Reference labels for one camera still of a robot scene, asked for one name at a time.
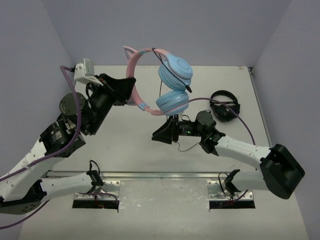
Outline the pink and blue cat-ear headphones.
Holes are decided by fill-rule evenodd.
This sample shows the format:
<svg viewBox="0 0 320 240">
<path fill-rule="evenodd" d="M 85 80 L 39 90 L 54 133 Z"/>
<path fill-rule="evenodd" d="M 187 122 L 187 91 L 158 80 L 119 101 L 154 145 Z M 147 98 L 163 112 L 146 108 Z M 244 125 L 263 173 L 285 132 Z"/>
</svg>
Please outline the pink and blue cat-ear headphones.
<svg viewBox="0 0 320 240">
<path fill-rule="evenodd" d="M 171 89 L 156 100 L 157 110 L 152 109 L 140 97 L 137 88 L 133 87 L 131 99 L 140 110 L 153 116 L 173 116 L 180 114 L 189 107 L 189 95 L 192 92 L 191 83 L 193 77 L 192 67 L 184 59 L 174 56 L 169 51 L 160 48 L 144 48 L 135 50 L 124 46 L 127 60 L 126 77 L 133 78 L 139 59 L 146 53 L 152 52 L 160 60 L 158 75 L 163 84 Z"/>
</svg>

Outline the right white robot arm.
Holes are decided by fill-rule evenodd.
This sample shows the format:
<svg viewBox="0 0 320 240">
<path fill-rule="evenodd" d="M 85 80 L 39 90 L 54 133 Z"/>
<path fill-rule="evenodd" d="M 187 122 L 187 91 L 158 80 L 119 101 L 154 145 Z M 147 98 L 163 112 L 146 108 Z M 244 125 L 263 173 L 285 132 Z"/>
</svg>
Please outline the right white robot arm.
<svg viewBox="0 0 320 240">
<path fill-rule="evenodd" d="M 304 169 L 285 146 L 258 146 L 236 140 L 216 129 L 216 121 L 208 110 L 200 111 L 194 121 L 170 116 L 151 139 L 172 144 L 180 136 L 199 137 L 205 153 L 253 167 L 253 171 L 234 169 L 227 174 L 220 188 L 231 196 L 245 190 L 265 190 L 287 200 L 305 176 Z"/>
</svg>

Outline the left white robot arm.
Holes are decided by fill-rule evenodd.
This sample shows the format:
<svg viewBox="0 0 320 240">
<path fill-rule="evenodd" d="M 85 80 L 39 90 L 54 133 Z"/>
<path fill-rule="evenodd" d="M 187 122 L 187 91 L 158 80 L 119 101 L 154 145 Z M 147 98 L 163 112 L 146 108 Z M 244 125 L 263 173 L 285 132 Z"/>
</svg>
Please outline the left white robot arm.
<svg viewBox="0 0 320 240">
<path fill-rule="evenodd" d="M 104 182 L 98 170 L 71 177 L 47 178 L 53 167 L 69 158 L 86 142 L 83 136 L 95 135 L 113 106 L 125 105 L 136 83 L 133 77 L 115 79 L 95 75 L 88 82 L 92 93 L 85 98 L 70 84 L 71 92 L 60 103 L 60 115 L 41 134 L 32 149 L 0 178 L 0 212 L 24 215 L 47 201 L 69 194 L 97 195 Z"/>
</svg>

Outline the black wrapped headphones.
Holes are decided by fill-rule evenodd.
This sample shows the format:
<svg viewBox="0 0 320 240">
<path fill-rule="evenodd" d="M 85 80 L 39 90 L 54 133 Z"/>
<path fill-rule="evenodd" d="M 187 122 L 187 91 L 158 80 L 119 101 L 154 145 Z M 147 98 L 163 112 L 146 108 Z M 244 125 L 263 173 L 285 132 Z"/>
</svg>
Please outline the black wrapped headphones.
<svg viewBox="0 0 320 240">
<path fill-rule="evenodd" d="M 210 107 L 214 116 L 222 123 L 230 122 L 237 118 L 240 114 L 241 105 L 236 96 L 227 90 L 218 90 L 211 95 L 211 99 L 218 96 L 225 96 L 230 101 L 222 101 L 221 103 L 211 101 Z"/>
</svg>

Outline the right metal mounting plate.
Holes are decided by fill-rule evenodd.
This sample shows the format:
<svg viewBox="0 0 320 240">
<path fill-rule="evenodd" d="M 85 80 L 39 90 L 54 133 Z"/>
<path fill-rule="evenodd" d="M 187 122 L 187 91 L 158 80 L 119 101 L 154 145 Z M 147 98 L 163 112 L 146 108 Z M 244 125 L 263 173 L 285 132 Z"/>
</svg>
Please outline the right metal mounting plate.
<svg viewBox="0 0 320 240">
<path fill-rule="evenodd" d="M 220 202 L 227 202 L 227 201 L 253 201 L 254 195 L 251 190 L 244 190 L 241 192 L 236 192 L 234 196 L 227 190 L 222 190 L 221 185 L 218 179 L 209 179 L 206 183 L 207 192 L 208 192 L 208 199 L 210 201 L 220 201 Z"/>
</svg>

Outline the metal mounting plate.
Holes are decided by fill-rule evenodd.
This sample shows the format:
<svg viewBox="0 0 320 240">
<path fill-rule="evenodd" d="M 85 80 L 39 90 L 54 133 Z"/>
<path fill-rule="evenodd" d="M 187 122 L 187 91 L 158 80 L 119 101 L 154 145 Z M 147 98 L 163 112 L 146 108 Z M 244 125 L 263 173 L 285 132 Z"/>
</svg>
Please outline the metal mounting plate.
<svg viewBox="0 0 320 240">
<path fill-rule="evenodd" d="M 120 199 L 120 180 L 104 179 L 104 185 L 98 193 L 75 193 L 73 199 L 82 200 L 94 200 L 95 198 L 100 201 L 115 201 Z"/>
<path fill-rule="evenodd" d="M 222 190 L 221 185 L 218 179 L 209 179 L 206 183 L 207 192 L 208 192 L 208 199 L 210 201 L 220 201 L 220 202 L 227 202 L 227 201 L 253 201 L 254 195 L 251 190 L 244 190 L 241 192 L 236 192 L 234 196 L 227 190 Z"/>
</svg>

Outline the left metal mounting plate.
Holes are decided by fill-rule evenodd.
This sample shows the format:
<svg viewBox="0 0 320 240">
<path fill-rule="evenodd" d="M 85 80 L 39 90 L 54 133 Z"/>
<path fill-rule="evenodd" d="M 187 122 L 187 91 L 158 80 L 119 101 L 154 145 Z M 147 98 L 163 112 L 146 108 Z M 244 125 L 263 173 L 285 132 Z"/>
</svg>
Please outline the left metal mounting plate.
<svg viewBox="0 0 320 240">
<path fill-rule="evenodd" d="M 73 199 L 82 200 L 94 200 L 95 198 L 100 201 L 115 201 L 120 199 L 120 180 L 104 179 L 104 185 L 98 193 L 75 193 Z"/>
</svg>

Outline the aluminium table edge rail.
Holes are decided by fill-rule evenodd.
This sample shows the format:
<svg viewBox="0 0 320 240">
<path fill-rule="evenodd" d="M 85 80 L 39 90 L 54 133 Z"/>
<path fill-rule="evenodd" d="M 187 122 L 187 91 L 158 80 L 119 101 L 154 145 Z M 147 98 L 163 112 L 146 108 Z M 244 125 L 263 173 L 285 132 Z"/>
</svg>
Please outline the aluminium table edge rail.
<svg viewBox="0 0 320 240">
<path fill-rule="evenodd" d="M 81 171 L 49 171 L 47 178 L 64 178 L 80 175 Z M 212 179 L 217 178 L 220 172 L 161 172 L 161 171 L 102 171 L 101 178 L 105 179 Z M 257 170 L 240 171 L 244 176 L 259 174 Z"/>
</svg>

